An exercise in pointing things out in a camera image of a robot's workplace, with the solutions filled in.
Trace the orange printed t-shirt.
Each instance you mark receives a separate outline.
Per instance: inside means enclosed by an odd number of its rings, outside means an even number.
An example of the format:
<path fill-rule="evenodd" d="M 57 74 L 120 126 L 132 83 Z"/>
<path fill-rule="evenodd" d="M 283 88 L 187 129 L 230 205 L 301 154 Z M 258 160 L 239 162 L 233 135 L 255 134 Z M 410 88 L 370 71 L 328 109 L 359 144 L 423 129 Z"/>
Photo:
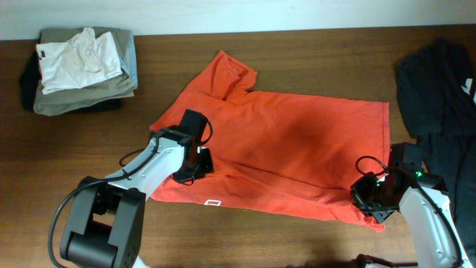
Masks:
<path fill-rule="evenodd" d="M 189 186 L 168 179 L 152 198 L 382 232 L 353 205 L 350 188 L 362 170 L 388 159 L 388 103 L 257 91 L 256 80 L 256 71 L 219 52 L 152 124 L 153 130 L 177 124 L 187 109 L 205 115 L 214 168 Z"/>

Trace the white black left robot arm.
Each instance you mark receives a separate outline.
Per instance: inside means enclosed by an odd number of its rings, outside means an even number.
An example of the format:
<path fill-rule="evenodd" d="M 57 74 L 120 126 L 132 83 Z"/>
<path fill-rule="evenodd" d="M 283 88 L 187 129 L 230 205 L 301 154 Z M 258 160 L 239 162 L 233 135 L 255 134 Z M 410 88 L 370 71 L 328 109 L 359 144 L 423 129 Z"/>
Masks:
<path fill-rule="evenodd" d="M 191 186 L 213 173 L 205 130 L 212 128 L 200 112 L 186 110 L 177 125 L 152 131 L 149 143 L 120 170 L 97 179 L 85 177 L 61 202 L 49 228 L 71 205 L 59 245 L 61 259 L 79 267 L 145 267 L 139 256 L 145 205 L 166 179 Z"/>

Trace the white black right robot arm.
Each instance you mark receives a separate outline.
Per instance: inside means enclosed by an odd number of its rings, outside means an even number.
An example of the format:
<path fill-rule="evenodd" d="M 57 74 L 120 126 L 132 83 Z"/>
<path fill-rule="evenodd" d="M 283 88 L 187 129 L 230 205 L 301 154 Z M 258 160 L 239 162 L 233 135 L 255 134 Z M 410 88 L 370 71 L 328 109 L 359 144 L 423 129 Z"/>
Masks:
<path fill-rule="evenodd" d="M 377 223 L 395 212 L 403 215 L 416 251 L 414 267 L 472 266 L 452 219 L 443 178 L 425 170 L 418 146 L 393 144 L 387 164 L 361 156 L 355 167 L 361 178 L 350 189 L 353 205 Z"/>

